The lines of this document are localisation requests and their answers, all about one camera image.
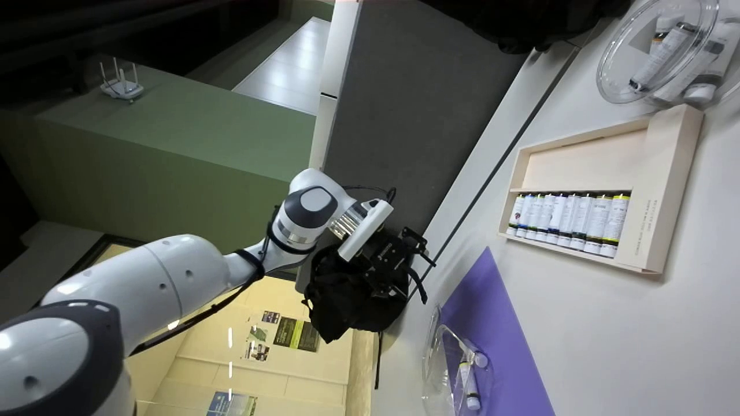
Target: tube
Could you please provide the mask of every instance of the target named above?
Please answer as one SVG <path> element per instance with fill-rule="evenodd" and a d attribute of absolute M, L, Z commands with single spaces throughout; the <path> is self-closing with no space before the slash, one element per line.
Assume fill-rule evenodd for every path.
<path fill-rule="evenodd" d="M 647 63 L 630 80 L 630 86 L 639 93 L 655 88 L 658 74 L 668 66 L 668 60 L 699 32 L 697 25 L 680 23 L 668 32 L 668 38 L 647 55 Z"/>
<path fill-rule="evenodd" d="M 724 45 L 721 55 L 684 90 L 684 100 L 699 110 L 713 104 L 718 88 L 734 63 L 740 43 L 740 22 L 720 22 L 713 40 Z"/>
<path fill-rule="evenodd" d="M 653 97 L 676 104 L 680 102 L 682 90 L 692 86 L 692 81 L 706 71 L 720 55 L 724 45 L 720 40 L 707 38 L 699 53 L 689 60 L 689 66 L 676 74 L 662 90 L 658 90 Z"/>

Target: purple paper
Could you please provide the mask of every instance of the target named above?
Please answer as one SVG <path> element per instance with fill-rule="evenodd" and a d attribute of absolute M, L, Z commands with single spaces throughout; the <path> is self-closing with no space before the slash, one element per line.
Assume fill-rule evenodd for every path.
<path fill-rule="evenodd" d="M 555 414 L 490 249 L 484 249 L 451 293 L 440 323 L 469 341 L 490 362 L 487 370 L 474 370 L 481 395 L 478 416 Z M 447 346 L 450 375 L 455 379 L 461 353 L 450 338 Z"/>

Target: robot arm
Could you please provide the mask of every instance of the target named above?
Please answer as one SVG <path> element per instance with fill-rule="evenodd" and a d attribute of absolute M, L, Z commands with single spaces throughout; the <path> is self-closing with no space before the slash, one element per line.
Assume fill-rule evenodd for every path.
<path fill-rule="evenodd" d="M 39 310 L 0 327 L 0 416 L 133 414 L 122 358 L 141 342 L 300 263 L 326 230 L 342 238 L 341 256 L 349 261 L 392 211 L 307 169 L 291 180 L 266 238 L 246 249 L 222 256 L 200 237 L 171 237 L 61 283 Z"/>

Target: small container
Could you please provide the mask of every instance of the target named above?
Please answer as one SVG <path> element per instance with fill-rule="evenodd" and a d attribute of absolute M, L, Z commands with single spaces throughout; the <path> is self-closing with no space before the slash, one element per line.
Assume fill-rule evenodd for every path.
<path fill-rule="evenodd" d="M 528 234 L 525 238 L 534 240 L 536 237 L 536 223 L 539 223 L 539 216 L 542 216 L 542 207 L 544 207 L 544 196 L 542 194 L 532 194 L 532 208 L 528 214 Z"/>
<path fill-rule="evenodd" d="M 515 237 L 515 230 L 520 224 L 522 217 L 522 208 L 525 208 L 525 196 L 515 196 L 513 208 L 512 208 L 512 217 L 510 217 L 510 237 Z"/>
<path fill-rule="evenodd" d="M 551 246 L 557 246 L 559 226 L 564 223 L 567 202 L 570 199 L 564 194 L 555 194 L 554 217 L 551 217 L 548 237 L 547 237 L 547 242 L 551 242 Z"/>
<path fill-rule="evenodd" d="M 522 194 L 522 207 L 520 207 L 520 217 L 518 217 L 518 226 L 515 226 L 515 237 L 525 238 L 528 234 L 528 217 L 532 214 L 532 194 Z"/>
<path fill-rule="evenodd" d="M 563 214 L 559 234 L 557 234 L 559 247 L 570 247 L 574 223 L 576 223 L 576 204 L 578 204 L 578 194 L 570 194 Z"/>
<path fill-rule="evenodd" d="M 589 194 L 580 194 L 574 208 L 574 231 L 576 237 L 585 237 L 587 231 L 587 214 L 593 208 L 593 196 Z"/>
<path fill-rule="evenodd" d="M 547 194 L 542 211 L 539 211 L 534 240 L 547 240 L 547 234 L 548 234 L 551 221 L 554 221 L 554 211 L 555 211 L 555 194 Z"/>
<path fill-rule="evenodd" d="M 603 226 L 603 234 L 602 234 L 602 238 L 607 242 L 621 242 L 624 217 L 626 217 L 626 208 L 630 208 L 630 194 L 610 196 L 607 226 Z"/>
<path fill-rule="evenodd" d="M 589 211 L 587 211 L 587 221 L 585 221 L 585 237 L 587 238 L 593 238 L 593 240 L 603 238 L 608 207 L 610 207 L 610 196 L 607 196 L 607 194 L 599 194 L 596 199 L 593 199 Z"/>

